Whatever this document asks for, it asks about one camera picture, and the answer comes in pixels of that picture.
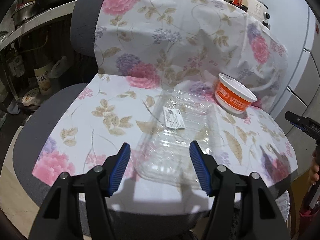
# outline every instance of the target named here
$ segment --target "orange and white cup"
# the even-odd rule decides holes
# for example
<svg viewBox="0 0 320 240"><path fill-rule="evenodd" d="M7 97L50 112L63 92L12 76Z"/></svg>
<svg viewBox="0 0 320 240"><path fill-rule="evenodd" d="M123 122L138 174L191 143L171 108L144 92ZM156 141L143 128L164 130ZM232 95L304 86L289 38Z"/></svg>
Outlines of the orange and white cup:
<svg viewBox="0 0 320 240"><path fill-rule="evenodd" d="M257 97L237 80L220 73L219 83L215 91L219 104L234 114L243 113Z"/></svg>

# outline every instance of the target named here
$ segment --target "floral tablecloth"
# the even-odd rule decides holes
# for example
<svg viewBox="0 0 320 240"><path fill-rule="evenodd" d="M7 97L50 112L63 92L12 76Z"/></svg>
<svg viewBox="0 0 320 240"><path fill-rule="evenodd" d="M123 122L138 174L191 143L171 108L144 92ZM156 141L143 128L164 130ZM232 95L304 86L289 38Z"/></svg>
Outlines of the floral tablecloth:
<svg viewBox="0 0 320 240"><path fill-rule="evenodd" d="M268 186L297 169L287 138L263 111L279 89L286 50L244 11L222 0L104 0L95 40L99 74L45 143L32 173L41 181L52 185L63 171L85 173L123 142L136 156L143 134L157 130L150 117L162 90L171 87L211 104L205 132L213 135L218 163L244 175L258 171ZM263 110L226 113L212 97L218 73L249 87ZM188 185L141 178L131 158L119 190L106 201L116 211L173 215L207 211L213 198Z"/></svg>
<svg viewBox="0 0 320 240"><path fill-rule="evenodd" d="M97 74L53 129L32 174L52 185L63 171L82 174L103 164L123 142L131 145L132 156L137 157L134 149L140 138L155 131L149 120L162 89L140 88L139 82L132 80ZM235 117L217 105L201 82L195 82L190 90L201 94L212 106L209 116L218 125L210 124L213 128L206 132L216 140L212 151L218 163L245 175L258 171L268 186L297 169L294 150L263 110L251 106L247 116ZM131 158L119 190L106 201L116 211L169 215L207 211L213 198L188 185L175 187L143 179ZM144 203L156 204L150 208Z"/></svg>

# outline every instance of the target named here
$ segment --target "rice cooker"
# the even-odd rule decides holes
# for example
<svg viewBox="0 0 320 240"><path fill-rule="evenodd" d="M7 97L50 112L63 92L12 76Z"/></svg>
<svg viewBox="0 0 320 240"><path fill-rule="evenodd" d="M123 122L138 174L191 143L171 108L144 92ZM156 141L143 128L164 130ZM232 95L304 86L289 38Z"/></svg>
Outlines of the rice cooker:
<svg viewBox="0 0 320 240"><path fill-rule="evenodd" d="M268 7L261 0L242 0L242 4L248 7L248 14L270 29Z"/></svg>

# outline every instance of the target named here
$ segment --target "gray chair cushion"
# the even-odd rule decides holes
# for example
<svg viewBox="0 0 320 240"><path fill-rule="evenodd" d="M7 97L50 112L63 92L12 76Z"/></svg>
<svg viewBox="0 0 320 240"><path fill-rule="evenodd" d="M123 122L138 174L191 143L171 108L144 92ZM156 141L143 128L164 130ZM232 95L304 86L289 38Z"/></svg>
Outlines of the gray chair cushion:
<svg viewBox="0 0 320 240"><path fill-rule="evenodd" d="M72 13L70 40L73 49L94 57L94 37L103 0L77 0Z"/></svg>

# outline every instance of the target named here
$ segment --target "metal shelf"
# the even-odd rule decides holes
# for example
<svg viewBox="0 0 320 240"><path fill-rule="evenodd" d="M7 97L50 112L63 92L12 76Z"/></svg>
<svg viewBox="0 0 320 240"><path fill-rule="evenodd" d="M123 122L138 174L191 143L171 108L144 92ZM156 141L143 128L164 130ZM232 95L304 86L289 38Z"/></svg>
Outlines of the metal shelf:
<svg viewBox="0 0 320 240"><path fill-rule="evenodd" d="M76 1L72 1L58 7L44 11L43 13L33 17L25 24L21 25L18 29L12 32L3 42L0 43L0 51L3 50L7 45L11 44L21 36L31 32L39 26L48 23L61 16L72 14L73 8L75 7Z"/></svg>

